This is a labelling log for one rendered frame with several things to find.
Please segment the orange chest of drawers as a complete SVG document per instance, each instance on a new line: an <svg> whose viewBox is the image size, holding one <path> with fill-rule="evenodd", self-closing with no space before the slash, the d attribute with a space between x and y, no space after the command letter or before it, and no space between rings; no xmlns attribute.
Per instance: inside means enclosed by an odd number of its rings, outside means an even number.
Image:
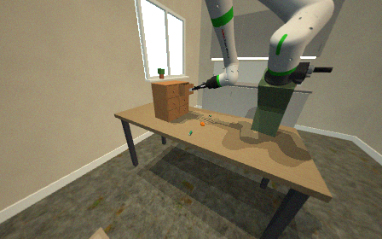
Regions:
<svg viewBox="0 0 382 239"><path fill-rule="evenodd" d="M158 83L151 83L152 86L152 92L153 92L153 105L154 105L154 112L155 112L155 118L167 121L169 121L169 113L168 111L168 100L170 98L167 98L167 85L178 85L189 83L185 81L166 81L166 82L158 82Z"/></svg>

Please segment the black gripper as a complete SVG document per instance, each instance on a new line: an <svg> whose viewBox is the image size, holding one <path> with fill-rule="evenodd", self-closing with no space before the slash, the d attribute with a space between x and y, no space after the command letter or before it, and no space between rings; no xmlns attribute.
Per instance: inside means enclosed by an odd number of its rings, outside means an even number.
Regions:
<svg viewBox="0 0 382 239"><path fill-rule="evenodd" d="M198 89L203 89L203 88L207 88L207 87L208 87L208 89L212 89L212 87L211 87L211 80L210 80L210 79L208 79L208 80L206 81L206 83L204 83L204 84L202 84L202 85L196 86L196 87L194 87L194 88L190 88L189 91L198 90Z"/></svg>

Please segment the brown wooden drawer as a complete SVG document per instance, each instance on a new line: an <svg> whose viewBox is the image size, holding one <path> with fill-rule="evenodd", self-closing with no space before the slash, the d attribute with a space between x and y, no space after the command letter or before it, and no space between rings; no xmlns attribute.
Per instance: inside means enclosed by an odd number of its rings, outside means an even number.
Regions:
<svg viewBox="0 0 382 239"><path fill-rule="evenodd" d="M178 85L167 85L167 98L179 96Z"/></svg>
<svg viewBox="0 0 382 239"><path fill-rule="evenodd" d="M188 96L194 93L194 91L189 91L190 88L194 88L194 84L184 83L179 84L179 95Z"/></svg>
<svg viewBox="0 0 382 239"><path fill-rule="evenodd" d="M188 96L179 96L180 106L188 103Z"/></svg>
<svg viewBox="0 0 382 239"><path fill-rule="evenodd" d="M174 108L170 111L168 111L169 113L169 121L179 117L179 108Z"/></svg>
<svg viewBox="0 0 382 239"><path fill-rule="evenodd" d="M180 116L188 112L188 104L180 107Z"/></svg>
<svg viewBox="0 0 382 239"><path fill-rule="evenodd" d="M168 100L168 110L179 107L179 96L172 97Z"/></svg>

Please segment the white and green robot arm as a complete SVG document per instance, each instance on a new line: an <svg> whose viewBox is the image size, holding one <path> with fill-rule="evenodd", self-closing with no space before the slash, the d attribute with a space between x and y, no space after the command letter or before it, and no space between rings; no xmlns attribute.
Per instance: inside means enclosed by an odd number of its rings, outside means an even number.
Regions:
<svg viewBox="0 0 382 239"><path fill-rule="evenodd" d="M258 0L284 23L269 42L268 70L264 80L281 86L293 82L301 85L312 73L330 73L333 67L315 67L300 62L304 48L330 20L333 0ZM211 78L217 89L234 85L238 80L239 61L234 44L232 0L205 0L211 23L223 53L224 72ZM310 30L311 29L311 30Z"/></svg>

